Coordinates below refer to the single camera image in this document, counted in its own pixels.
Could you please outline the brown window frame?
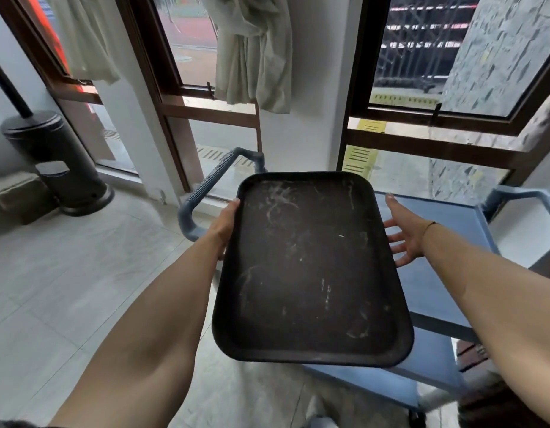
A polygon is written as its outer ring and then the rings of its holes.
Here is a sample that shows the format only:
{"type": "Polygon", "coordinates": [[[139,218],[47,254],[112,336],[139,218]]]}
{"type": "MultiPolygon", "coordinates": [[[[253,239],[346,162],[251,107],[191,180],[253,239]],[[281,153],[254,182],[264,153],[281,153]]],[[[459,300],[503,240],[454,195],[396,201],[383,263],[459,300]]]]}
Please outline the brown window frame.
{"type": "Polygon", "coordinates": [[[102,105],[89,80],[75,79],[47,0],[0,0],[0,16],[55,99],[102,105]]]}
{"type": "Polygon", "coordinates": [[[347,145],[520,186],[550,152],[550,0],[362,0],[347,145]]]}
{"type": "Polygon", "coordinates": [[[262,152],[257,103],[254,103],[253,114],[186,105],[186,98],[195,99],[197,103],[221,104],[221,101],[215,98],[210,83],[184,84],[155,0],[115,1],[184,192],[192,192],[203,180],[189,120],[254,129],[254,148],[262,152]]]}

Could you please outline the person's left forearm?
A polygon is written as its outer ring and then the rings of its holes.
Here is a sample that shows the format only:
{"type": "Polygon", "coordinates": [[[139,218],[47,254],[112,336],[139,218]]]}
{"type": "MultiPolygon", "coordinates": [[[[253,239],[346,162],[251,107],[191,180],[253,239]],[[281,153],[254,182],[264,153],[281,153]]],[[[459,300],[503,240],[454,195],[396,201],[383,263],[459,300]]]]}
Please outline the person's left forearm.
{"type": "Polygon", "coordinates": [[[208,230],[147,286],[98,347],[51,426],[168,426],[192,381],[225,244],[208,230]]]}

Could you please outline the blue service cart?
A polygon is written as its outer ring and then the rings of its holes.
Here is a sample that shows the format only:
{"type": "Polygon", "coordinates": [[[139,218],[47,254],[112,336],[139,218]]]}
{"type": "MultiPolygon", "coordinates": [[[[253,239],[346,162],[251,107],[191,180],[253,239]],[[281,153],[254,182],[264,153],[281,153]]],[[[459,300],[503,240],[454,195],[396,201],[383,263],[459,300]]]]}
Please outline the blue service cart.
{"type": "MultiPolygon", "coordinates": [[[[265,168],[264,154],[261,152],[235,148],[226,154],[179,210],[179,226],[189,240],[196,242],[207,234],[208,229],[194,223],[193,210],[239,157],[255,164],[254,174],[271,173],[265,168]]],[[[383,222],[391,217],[385,195],[375,192],[383,222]]],[[[482,208],[404,195],[396,197],[400,204],[415,214],[446,227],[468,243],[498,256],[499,251],[489,234],[487,216],[491,216],[504,200],[530,198],[541,200],[550,214],[550,192],[543,189],[498,185],[489,194],[482,208]]],[[[403,362],[390,368],[301,365],[407,407],[410,410],[411,426],[424,426],[426,412],[458,400],[469,391],[490,388],[492,377],[497,378],[496,383],[502,379],[510,388],[490,358],[465,373],[459,371],[457,341],[482,343],[425,255],[397,268],[397,271],[414,328],[414,346],[403,362]]],[[[527,407],[515,392],[511,391],[511,395],[527,407]]]]}

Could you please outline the white curtain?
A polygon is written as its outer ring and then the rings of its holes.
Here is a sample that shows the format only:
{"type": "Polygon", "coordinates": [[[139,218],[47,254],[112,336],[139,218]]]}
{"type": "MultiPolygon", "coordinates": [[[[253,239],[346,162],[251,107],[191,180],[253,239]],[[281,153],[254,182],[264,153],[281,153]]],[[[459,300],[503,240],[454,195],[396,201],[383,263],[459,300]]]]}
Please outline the white curtain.
{"type": "Polygon", "coordinates": [[[106,1],[46,0],[60,30],[68,71],[76,80],[108,84],[120,80],[106,1]]]}

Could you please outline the beige storage box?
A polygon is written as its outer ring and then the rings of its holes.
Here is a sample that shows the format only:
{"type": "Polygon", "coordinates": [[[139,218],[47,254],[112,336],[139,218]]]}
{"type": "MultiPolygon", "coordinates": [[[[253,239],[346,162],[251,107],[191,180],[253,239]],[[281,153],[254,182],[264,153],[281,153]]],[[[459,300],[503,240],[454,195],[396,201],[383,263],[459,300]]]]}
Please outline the beige storage box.
{"type": "Polygon", "coordinates": [[[29,225],[59,207],[57,199],[35,173],[16,172],[0,177],[0,210],[29,225]]]}

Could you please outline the black serving tray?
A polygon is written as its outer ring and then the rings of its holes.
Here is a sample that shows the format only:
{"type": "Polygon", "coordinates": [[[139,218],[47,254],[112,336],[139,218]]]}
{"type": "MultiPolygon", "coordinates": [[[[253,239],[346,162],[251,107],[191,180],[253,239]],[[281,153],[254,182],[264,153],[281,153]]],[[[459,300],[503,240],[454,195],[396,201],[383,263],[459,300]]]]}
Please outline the black serving tray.
{"type": "Polygon", "coordinates": [[[390,368],[414,328],[371,184],[350,172],[245,179],[212,318],[239,361],[390,368]]]}

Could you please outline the person's right forearm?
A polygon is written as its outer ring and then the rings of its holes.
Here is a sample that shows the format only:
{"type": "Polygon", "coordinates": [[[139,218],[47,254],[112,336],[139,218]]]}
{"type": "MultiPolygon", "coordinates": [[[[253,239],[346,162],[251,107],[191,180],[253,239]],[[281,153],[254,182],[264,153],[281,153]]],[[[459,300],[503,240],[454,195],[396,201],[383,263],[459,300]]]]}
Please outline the person's right forearm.
{"type": "Polygon", "coordinates": [[[421,247],[503,380],[550,424],[550,279],[440,224],[421,247]]]}

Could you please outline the black patio heater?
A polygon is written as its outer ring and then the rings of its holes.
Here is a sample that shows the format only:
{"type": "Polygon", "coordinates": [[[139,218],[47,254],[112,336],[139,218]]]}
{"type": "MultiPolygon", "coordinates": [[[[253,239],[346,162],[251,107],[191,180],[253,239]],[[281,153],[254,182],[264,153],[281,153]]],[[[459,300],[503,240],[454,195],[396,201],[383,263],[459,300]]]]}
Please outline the black patio heater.
{"type": "Polygon", "coordinates": [[[0,124],[0,130],[35,166],[60,211],[79,217],[108,206],[114,199],[114,190],[100,178],[65,118],[51,110],[32,111],[1,66],[0,88],[17,112],[0,124]]]}

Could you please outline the person's left hand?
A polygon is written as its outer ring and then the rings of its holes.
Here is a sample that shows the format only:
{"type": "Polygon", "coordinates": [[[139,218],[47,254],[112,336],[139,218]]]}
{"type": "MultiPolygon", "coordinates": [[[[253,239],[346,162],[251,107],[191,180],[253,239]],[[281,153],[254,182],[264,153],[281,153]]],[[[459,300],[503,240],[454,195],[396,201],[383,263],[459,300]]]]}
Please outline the person's left hand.
{"type": "Polygon", "coordinates": [[[223,260],[225,257],[225,251],[233,234],[234,221],[237,209],[241,201],[239,198],[235,198],[230,201],[228,205],[222,209],[219,216],[214,220],[208,229],[208,234],[213,240],[215,246],[215,253],[217,253],[217,259],[223,260]]]}

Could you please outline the beige tied curtain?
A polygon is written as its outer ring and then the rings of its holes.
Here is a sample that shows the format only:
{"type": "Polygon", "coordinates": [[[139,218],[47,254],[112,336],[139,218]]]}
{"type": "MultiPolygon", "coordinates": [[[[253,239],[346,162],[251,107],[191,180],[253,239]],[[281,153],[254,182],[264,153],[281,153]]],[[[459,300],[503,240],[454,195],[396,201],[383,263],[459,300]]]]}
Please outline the beige tied curtain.
{"type": "Polygon", "coordinates": [[[289,114],[293,34],[287,0],[201,0],[217,26],[215,98],[289,114]]]}

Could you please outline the person's right hand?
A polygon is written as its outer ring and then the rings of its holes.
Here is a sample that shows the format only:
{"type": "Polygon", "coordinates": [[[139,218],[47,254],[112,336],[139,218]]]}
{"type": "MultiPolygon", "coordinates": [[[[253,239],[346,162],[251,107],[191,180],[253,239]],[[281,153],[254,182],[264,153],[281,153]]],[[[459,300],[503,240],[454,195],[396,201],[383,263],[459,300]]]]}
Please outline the person's right hand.
{"type": "Polygon", "coordinates": [[[426,230],[433,224],[433,221],[426,220],[419,216],[419,226],[417,228],[399,228],[399,232],[405,232],[407,240],[405,243],[390,244],[391,252],[393,255],[400,254],[402,256],[411,256],[412,262],[423,257],[422,240],[426,230]]]}

